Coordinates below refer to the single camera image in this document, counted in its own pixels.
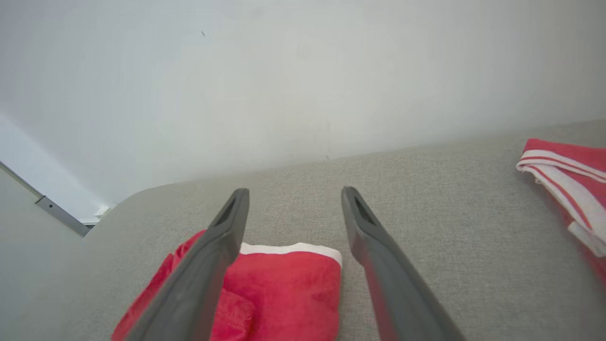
gray couch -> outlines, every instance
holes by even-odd
[[[545,191],[514,168],[527,138],[606,147],[606,121],[169,184],[82,241],[4,339],[107,340],[167,253],[250,189],[244,240],[341,251],[341,340],[376,340],[340,191],[357,187],[469,340],[606,340],[606,295]]]

white trim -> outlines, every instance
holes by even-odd
[[[534,166],[574,198],[587,221],[591,224],[593,233],[601,240],[606,241],[606,210],[596,197],[585,186],[576,182],[558,168],[543,164],[535,164]]]
[[[606,255],[606,245],[591,234],[591,232],[582,228],[576,221],[568,225],[568,231],[580,240],[581,243],[586,245],[596,257],[604,257]]]
[[[543,175],[541,175],[541,173],[539,173],[537,170],[530,168],[530,167],[523,167],[522,169],[520,169],[523,172],[530,172],[532,173],[543,185],[543,187],[545,187],[546,190],[549,191],[549,193],[551,193],[553,195],[553,197],[558,201],[558,203],[560,203],[560,205],[562,205],[562,207],[568,211],[568,213],[570,214],[570,216],[572,217],[572,219],[574,219],[575,221],[578,221],[578,223],[586,230],[589,230],[589,228],[587,227],[587,225],[585,225],[585,223],[583,222],[583,219],[581,219],[581,216],[579,215],[579,212],[577,212],[574,209],[574,206],[572,206],[572,204],[570,203],[570,201],[566,198],[566,196],[564,194],[562,194],[562,192],[560,192],[559,189],[557,189],[556,186],[553,186],[549,180],[547,180],[545,177],[543,177]]]
[[[288,254],[290,252],[311,252],[313,254],[323,255],[332,258],[339,263],[339,266],[343,266],[343,258],[341,253],[335,249],[328,248],[321,245],[312,245],[307,243],[296,243],[288,246],[266,246],[266,245],[250,245],[242,243],[240,247],[240,253],[243,255],[249,254]]]
[[[574,173],[578,173],[581,175],[585,175],[586,177],[590,177],[596,181],[599,181],[601,183],[606,183],[606,172],[599,170],[597,168],[593,168],[590,166],[587,166],[584,163],[580,163],[576,160],[573,160],[571,158],[567,158],[567,157],[563,157],[562,155],[559,155],[557,153],[554,152],[550,152],[549,150],[540,150],[540,149],[532,149],[532,150],[526,150],[523,154],[521,158],[531,158],[531,157],[546,157],[546,158],[552,158],[554,160],[558,160],[562,163],[558,163],[557,161],[550,161],[550,160],[543,160],[543,159],[528,159],[528,160],[521,160],[520,162],[518,162],[518,164],[516,165],[516,167],[519,169],[520,166],[522,166],[523,164],[548,164],[551,166],[557,166],[563,169],[566,169],[568,171],[574,172]],[[579,170],[577,168],[573,168],[570,166],[567,166],[566,164],[570,164],[574,167],[578,167],[582,170]]]
[[[583,214],[587,218],[587,221],[591,224],[593,231],[583,222],[581,215],[568,201],[566,196],[551,182],[541,175],[537,170],[532,167],[522,167],[523,172],[531,172],[536,178],[540,179],[543,186],[557,199],[558,202],[568,211],[572,218],[582,228],[585,233],[579,231],[574,226],[574,230],[570,230],[577,238],[587,245],[598,257],[602,257],[602,247],[599,244],[606,243],[606,210],[600,204],[599,201],[591,194],[587,188],[579,184],[577,181],[563,173],[557,167],[547,166],[544,164],[532,165],[538,170],[543,172],[551,181],[557,183],[566,191],[571,197],[574,198],[579,208],[583,211]]]

